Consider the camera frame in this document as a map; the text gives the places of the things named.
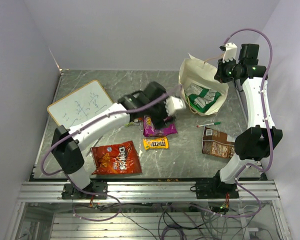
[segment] gray wall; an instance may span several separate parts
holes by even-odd
[[[0,240],[35,162],[59,74],[24,2],[0,0]]]
[[[178,70],[233,31],[263,29],[279,0],[24,0],[62,69]],[[258,35],[242,33],[237,44]]]
[[[294,239],[300,239],[300,0],[281,0],[263,31],[273,45],[268,98],[271,115],[283,139],[274,150],[267,174],[275,180]],[[259,38],[260,63],[269,48]]]

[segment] green marker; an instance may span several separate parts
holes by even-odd
[[[199,127],[210,126],[210,125],[219,125],[219,124],[221,124],[221,122],[217,121],[217,122],[213,122],[213,123],[207,123],[207,124],[197,125],[196,127],[199,128]]]

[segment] white plastic part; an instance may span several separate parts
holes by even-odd
[[[165,101],[165,109],[168,116],[173,116],[176,111],[186,109],[186,104],[181,98],[170,96]]]
[[[71,181],[80,189],[84,189],[91,183],[89,174],[87,173],[84,166],[82,166],[78,171],[72,174],[68,174],[68,176]]]
[[[242,88],[246,98],[246,105],[248,108],[248,129],[250,127],[255,127],[256,125],[260,125],[261,128],[266,128],[266,124],[264,122],[264,113],[262,109],[261,103],[261,77],[254,77],[248,78],[244,81]],[[268,81],[264,82],[263,86],[263,97],[266,109],[266,119],[268,120],[269,127],[275,127],[275,123],[272,120],[270,109],[269,109],[269,102],[268,102],[268,95],[267,95],[267,84]]]
[[[235,176],[238,171],[247,163],[255,164],[256,162],[251,159],[240,160],[239,156],[235,153],[227,165],[220,170],[220,180],[226,184],[235,184]]]
[[[237,45],[235,45],[232,42],[228,42],[224,45],[224,47],[225,47],[225,52],[223,55],[222,62],[225,63],[225,62],[229,62],[233,59],[236,59],[237,48],[238,48]]]
[[[127,113],[120,113],[120,114],[109,116],[109,113],[116,112],[116,111],[125,111],[125,110],[126,109],[121,104],[114,103],[103,113],[91,118],[88,121],[85,121],[84,123],[70,127],[69,133],[71,134],[77,131],[78,129],[82,128],[86,124],[92,122],[93,120],[99,118],[102,115],[107,116],[104,119],[98,121],[96,124],[93,124],[92,126],[86,128],[80,134],[77,134],[76,136],[73,137],[74,140],[79,141],[78,146],[80,150],[84,151],[93,142],[95,142],[100,136],[103,136],[104,134],[106,134],[112,129],[122,127],[125,124],[129,123],[130,115]]]

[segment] yellow candy wrapper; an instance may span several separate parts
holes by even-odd
[[[159,137],[155,139],[143,139],[143,146],[145,150],[148,149],[168,149],[169,143],[167,137]]]

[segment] whiteboard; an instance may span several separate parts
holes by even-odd
[[[93,80],[48,106],[47,111],[59,126],[68,129],[104,112],[112,104],[99,81]]]

